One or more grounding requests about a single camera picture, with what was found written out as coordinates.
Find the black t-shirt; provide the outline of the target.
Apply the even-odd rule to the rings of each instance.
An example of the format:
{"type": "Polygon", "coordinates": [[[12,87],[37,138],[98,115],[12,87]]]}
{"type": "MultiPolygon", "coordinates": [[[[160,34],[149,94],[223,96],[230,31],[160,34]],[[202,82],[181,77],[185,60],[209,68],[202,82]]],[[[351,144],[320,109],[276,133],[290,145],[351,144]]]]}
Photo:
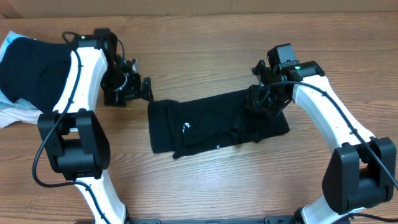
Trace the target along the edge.
{"type": "Polygon", "coordinates": [[[147,108],[155,154],[171,152],[174,159],[222,147],[280,136],[290,131],[283,113],[266,116],[246,107],[247,90],[199,100],[162,100],[147,108]]]}

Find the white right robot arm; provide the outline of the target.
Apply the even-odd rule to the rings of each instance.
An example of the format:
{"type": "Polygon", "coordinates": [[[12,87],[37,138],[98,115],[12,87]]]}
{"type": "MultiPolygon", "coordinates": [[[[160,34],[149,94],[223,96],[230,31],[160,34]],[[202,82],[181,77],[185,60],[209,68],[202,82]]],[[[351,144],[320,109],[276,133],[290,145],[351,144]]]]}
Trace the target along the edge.
{"type": "Polygon", "coordinates": [[[268,216],[265,223],[349,223],[364,209],[392,200],[397,149],[361,125],[333,91],[315,61],[300,62],[290,44],[277,45],[252,68],[259,84],[249,89],[248,109],[268,117],[290,103],[311,118],[331,152],[322,196],[293,215],[268,216]]]}

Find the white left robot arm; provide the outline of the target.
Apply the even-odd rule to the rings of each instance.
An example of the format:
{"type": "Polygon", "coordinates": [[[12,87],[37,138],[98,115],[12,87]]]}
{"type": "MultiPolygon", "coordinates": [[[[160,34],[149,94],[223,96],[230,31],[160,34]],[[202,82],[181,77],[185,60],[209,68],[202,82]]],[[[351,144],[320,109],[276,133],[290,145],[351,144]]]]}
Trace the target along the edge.
{"type": "Polygon", "coordinates": [[[141,78],[136,59],[119,55],[123,43],[109,28],[91,35],[64,32],[71,48],[71,67],[61,97],[51,113],[39,116],[42,143],[32,165],[32,177],[46,188],[74,185],[84,196],[94,223],[132,223],[119,199],[108,167],[109,141],[96,115],[100,90],[104,102],[125,106],[128,100],[154,100],[149,77],[141,78]]]}

